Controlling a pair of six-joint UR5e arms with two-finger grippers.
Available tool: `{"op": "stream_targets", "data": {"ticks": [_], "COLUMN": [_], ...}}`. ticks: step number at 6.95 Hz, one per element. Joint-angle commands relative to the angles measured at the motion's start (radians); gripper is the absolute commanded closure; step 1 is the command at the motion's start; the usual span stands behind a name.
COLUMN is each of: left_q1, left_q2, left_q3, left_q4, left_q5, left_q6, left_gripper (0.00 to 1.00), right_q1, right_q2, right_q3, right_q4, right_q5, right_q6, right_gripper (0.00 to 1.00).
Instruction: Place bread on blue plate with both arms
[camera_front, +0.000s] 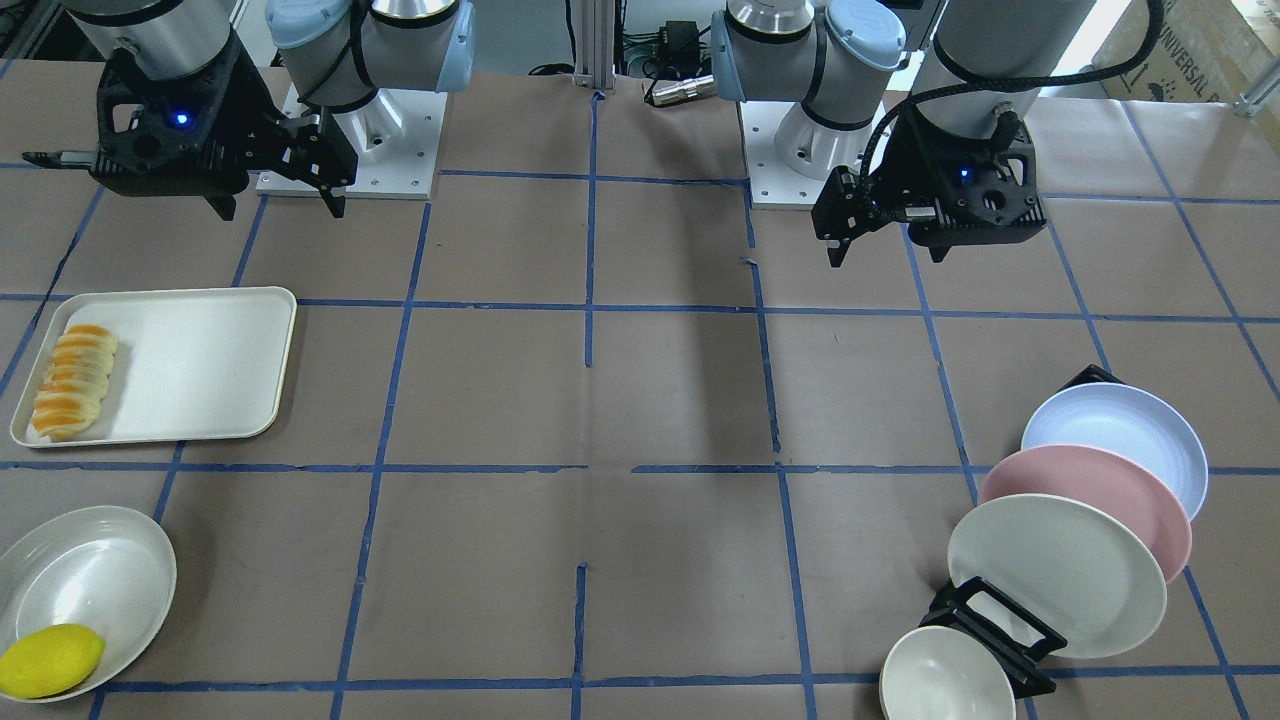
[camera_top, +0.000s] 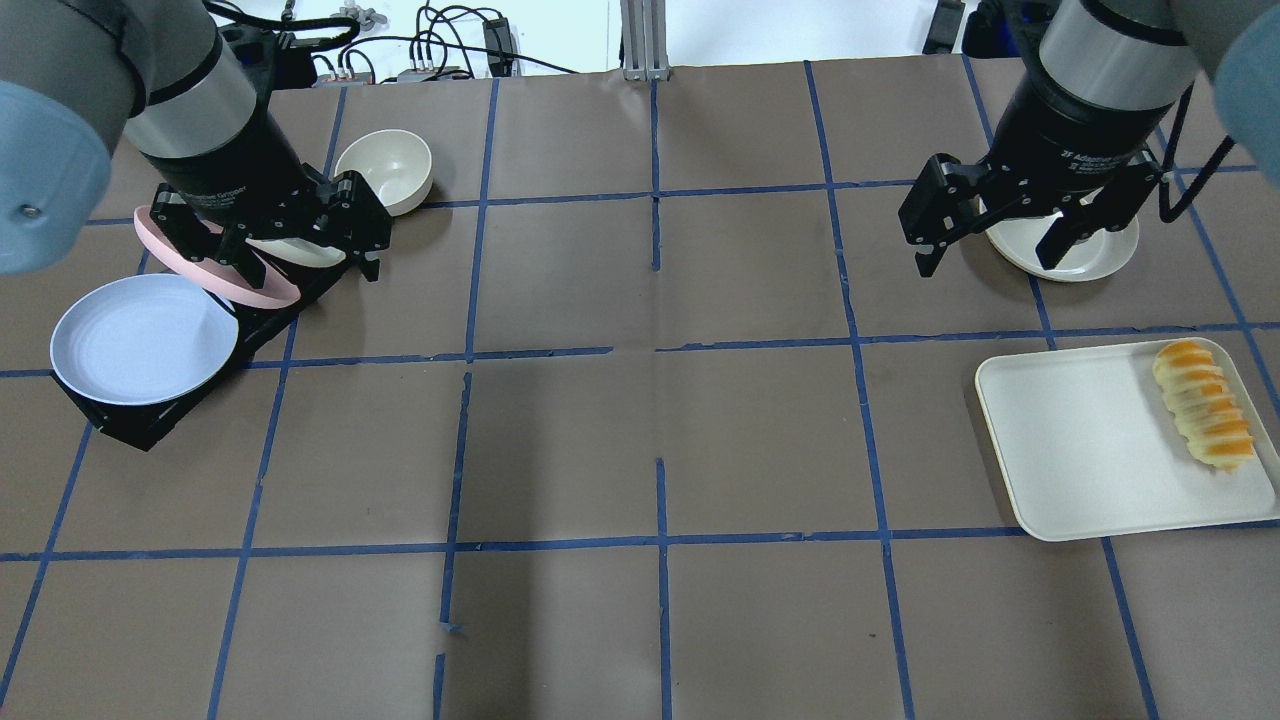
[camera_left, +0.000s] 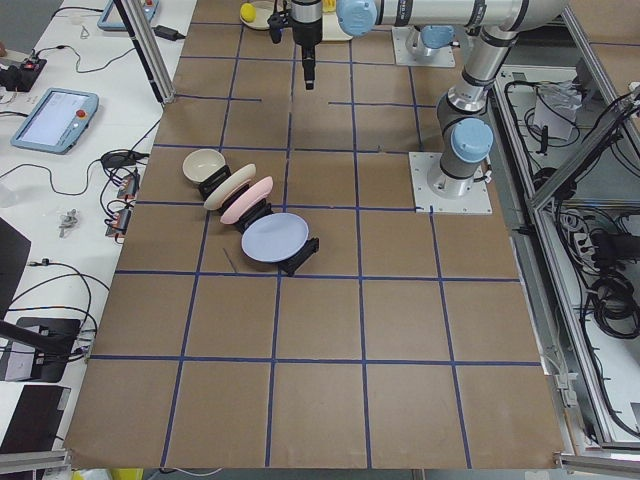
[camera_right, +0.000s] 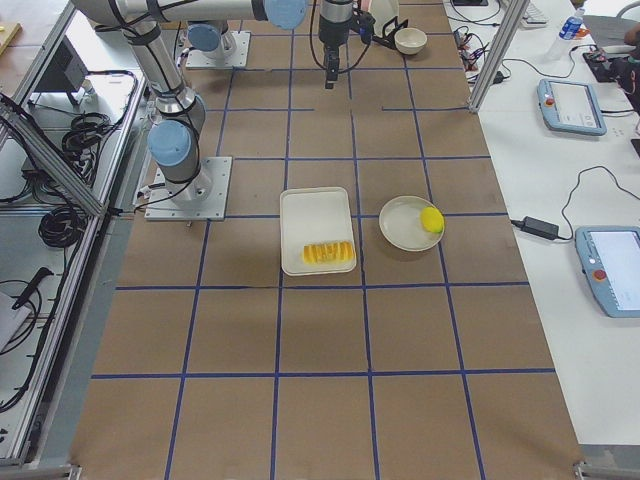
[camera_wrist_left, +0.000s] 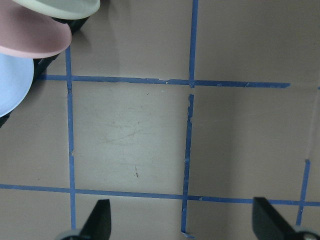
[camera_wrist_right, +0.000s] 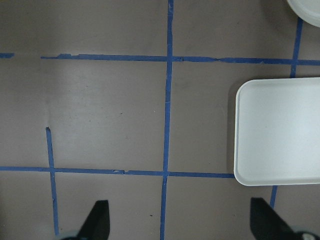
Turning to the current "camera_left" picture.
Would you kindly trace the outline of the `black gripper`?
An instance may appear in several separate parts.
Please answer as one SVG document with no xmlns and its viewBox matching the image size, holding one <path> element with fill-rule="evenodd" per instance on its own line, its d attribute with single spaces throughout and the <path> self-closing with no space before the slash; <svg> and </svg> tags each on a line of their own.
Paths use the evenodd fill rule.
<svg viewBox="0 0 640 480">
<path fill-rule="evenodd" d="M 291 28 L 294 42 L 301 46 L 304 86 L 315 86 L 315 46 L 321 42 L 321 1 L 293 0 L 291 2 Z"/>
</svg>

